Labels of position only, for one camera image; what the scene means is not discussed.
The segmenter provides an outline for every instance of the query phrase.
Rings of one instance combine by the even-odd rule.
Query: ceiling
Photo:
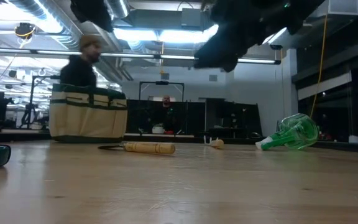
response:
[[[20,22],[29,22],[38,26],[31,42],[26,43],[25,49],[39,50],[75,50],[62,44],[60,41],[64,36],[81,34],[97,35],[102,41],[104,51],[110,52],[139,52],[139,49],[150,54],[169,54],[169,55],[194,55],[194,53],[203,45],[203,43],[214,34],[212,22],[208,15],[199,10],[201,0],[192,0],[189,2],[180,2],[175,0],[129,0],[131,11],[124,19],[113,20],[116,28],[114,33],[108,34],[99,27],[90,22],[80,23],[70,9],[69,0],[37,0],[44,4],[47,10],[51,10],[51,18],[57,26],[62,25],[63,31],[59,34],[51,34],[47,29],[51,25],[41,24],[43,21],[35,18],[31,13],[24,13],[23,10],[16,8],[12,4],[0,4],[0,48],[19,48],[23,40],[18,39],[14,34],[14,28]],[[137,30],[141,33],[136,35],[127,35],[129,30]],[[168,35],[170,30],[180,30],[176,35]],[[146,33],[153,34],[155,37],[148,38]],[[128,41],[128,38],[138,38],[140,41]],[[154,38],[164,39],[164,44],[156,42]],[[293,43],[299,45],[299,40],[306,38],[299,35]],[[269,45],[254,46],[249,49],[247,57],[275,59],[278,58],[276,51],[272,50]],[[52,58],[24,58],[17,57],[12,62],[10,68],[5,71],[13,58],[0,56],[0,91],[5,91],[8,95],[19,96],[22,94],[22,100],[28,101],[30,92],[31,75],[38,74],[40,71],[46,72],[47,75],[57,75],[59,70],[67,63],[66,59]],[[144,59],[108,59],[103,58],[102,63],[96,65],[98,71],[98,83],[106,88],[117,88],[123,82],[143,81],[147,76],[148,80],[158,80],[160,74],[158,71],[166,69],[172,77],[187,74],[186,78],[197,80],[197,73],[188,68],[192,67],[191,61],[183,60],[160,60]],[[10,70],[19,71],[18,74],[25,74],[21,77],[11,78],[8,73]],[[220,70],[204,70],[208,75],[220,74]],[[37,93],[35,101],[45,101],[50,95],[50,85],[55,81],[46,78],[35,88]],[[12,88],[7,91],[7,83],[12,83]]]

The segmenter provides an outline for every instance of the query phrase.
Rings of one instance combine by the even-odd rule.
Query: beige tool bag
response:
[[[125,94],[102,88],[54,84],[49,130],[59,142],[121,142],[127,126]]]

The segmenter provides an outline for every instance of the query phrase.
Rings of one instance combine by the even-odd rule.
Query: dark jacket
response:
[[[92,65],[80,56],[71,55],[70,62],[60,72],[60,83],[74,86],[96,87],[96,75]]]

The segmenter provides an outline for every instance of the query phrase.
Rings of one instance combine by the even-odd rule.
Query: tool handle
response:
[[[175,145],[151,142],[129,142],[124,144],[124,149],[127,152],[173,154],[175,152]]]

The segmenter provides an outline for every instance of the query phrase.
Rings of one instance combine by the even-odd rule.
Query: wooden tabletop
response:
[[[358,153],[177,144],[173,156],[12,144],[0,224],[358,224]]]

